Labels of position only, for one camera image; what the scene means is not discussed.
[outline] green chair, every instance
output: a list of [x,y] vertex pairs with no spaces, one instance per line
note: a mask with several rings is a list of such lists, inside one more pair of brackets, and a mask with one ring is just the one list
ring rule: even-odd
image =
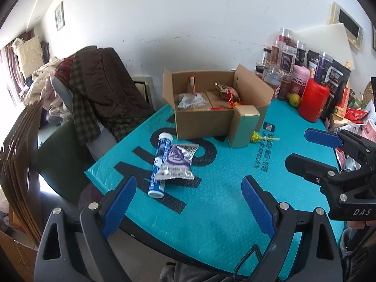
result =
[[84,171],[95,163],[77,138],[73,120],[61,125],[36,151],[32,165],[60,196],[77,205],[90,180]]

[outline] yellow lollipop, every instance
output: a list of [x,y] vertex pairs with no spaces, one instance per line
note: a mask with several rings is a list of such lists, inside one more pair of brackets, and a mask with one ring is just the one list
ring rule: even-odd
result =
[[268,137],[261,136],[258,132],[253,132],[252,137],[251,137],[251,142],[258,143],[260,140],[279,140],[279,138],[268,138]]

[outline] purple jar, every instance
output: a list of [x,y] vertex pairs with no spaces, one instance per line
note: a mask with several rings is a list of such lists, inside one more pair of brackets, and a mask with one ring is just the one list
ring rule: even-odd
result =
[[318,84],[324,83],[326,74],[328,73],[328,69],[331,67],[332,63],[333,57],[331,57],[328,53],[320,52],[313,80]]

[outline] red container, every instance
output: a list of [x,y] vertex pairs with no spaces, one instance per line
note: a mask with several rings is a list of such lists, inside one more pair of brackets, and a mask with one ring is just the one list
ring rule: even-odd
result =
[[330,90],[310,78],[304,90],[298,111],[299,114],[312,123],[315,123],[323,112]]

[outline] lollipop stick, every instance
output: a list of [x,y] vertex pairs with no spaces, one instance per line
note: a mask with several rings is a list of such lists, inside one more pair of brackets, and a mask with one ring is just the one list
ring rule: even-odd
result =
[[262,137],[263,140],[279,140],[279,138]]

